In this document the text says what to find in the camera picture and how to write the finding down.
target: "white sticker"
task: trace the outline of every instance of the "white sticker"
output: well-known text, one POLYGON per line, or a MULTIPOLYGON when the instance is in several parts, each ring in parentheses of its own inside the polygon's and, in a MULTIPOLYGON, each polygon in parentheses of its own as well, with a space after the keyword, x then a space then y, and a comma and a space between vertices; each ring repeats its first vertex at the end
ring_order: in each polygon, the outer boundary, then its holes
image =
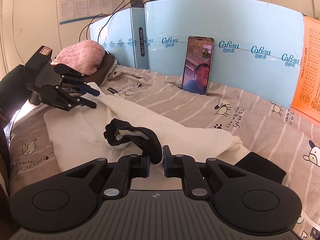
POLYGON ((104 25, 103 26, 99 26, 98 27, 98 33, 100 33, 99 39, 105 39, 105 40, 108 39, 108 29, 107 29, 106 26, 105 27, 104 27, 104 25))
POLYGON ((43 55, 48 56, 50 52, 51 52, 51 49, 49 49, 49 48, 47 48, 47 47, 44 47, 44 48, 40 51, 40 54, 43 54, 43 55))

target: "bedsheet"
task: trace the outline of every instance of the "bedsheet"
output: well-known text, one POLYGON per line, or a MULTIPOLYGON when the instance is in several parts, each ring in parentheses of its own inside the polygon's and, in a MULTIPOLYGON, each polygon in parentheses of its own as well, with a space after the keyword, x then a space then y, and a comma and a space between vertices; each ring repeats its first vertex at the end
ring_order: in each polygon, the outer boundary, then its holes
MULTIPOLYGON (((210 83, 208 95, 180 89, 182 77, 116 66, 101 88, 187 127, 224 129, 239 136, 250 151, 287 172, 283 185, 294 190, 303 208, 294 231, 304 239, 320 237, 320 128, 247 91, 210 83)), ((12 129, 10 194, 60 172, 40 105, 12 129)))

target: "pink knitted fabric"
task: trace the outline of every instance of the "pink knitted fabric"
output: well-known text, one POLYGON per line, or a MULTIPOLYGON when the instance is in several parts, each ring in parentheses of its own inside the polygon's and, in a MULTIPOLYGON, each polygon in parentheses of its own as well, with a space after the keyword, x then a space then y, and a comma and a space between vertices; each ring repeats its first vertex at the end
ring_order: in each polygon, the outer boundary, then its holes
POLYGON ((65 64, 81 74, 90 76, 99 68, 105 49, 99 43, 87 40, 64 48, 52 65, 65 64))

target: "light blue cardboard box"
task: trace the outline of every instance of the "light blue cardboard box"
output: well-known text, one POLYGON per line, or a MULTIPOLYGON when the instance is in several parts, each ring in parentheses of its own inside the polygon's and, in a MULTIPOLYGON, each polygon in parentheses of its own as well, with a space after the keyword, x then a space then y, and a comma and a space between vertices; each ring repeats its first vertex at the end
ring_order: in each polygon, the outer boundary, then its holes
POLYGON ((115 54, 119 64, 132 68, 149 69, 148 39, 144 8, 128 8, 90 25, 90 36, 106 51, 115 54))
POLYGON ((150 70, 182 75, 188 37, 212 37, 210 81, 290 107, 302 57, 301 13, 255 0, 159 0, 145 10, 150 70))

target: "phone screen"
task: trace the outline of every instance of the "phone screen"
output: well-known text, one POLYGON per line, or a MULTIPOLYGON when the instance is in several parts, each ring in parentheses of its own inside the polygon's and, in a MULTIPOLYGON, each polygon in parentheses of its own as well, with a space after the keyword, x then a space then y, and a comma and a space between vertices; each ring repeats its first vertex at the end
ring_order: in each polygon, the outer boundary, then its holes
POLYGON ((184 66, 182 89, 205 95, 213 52, 213 38, 189 37, 184 66))

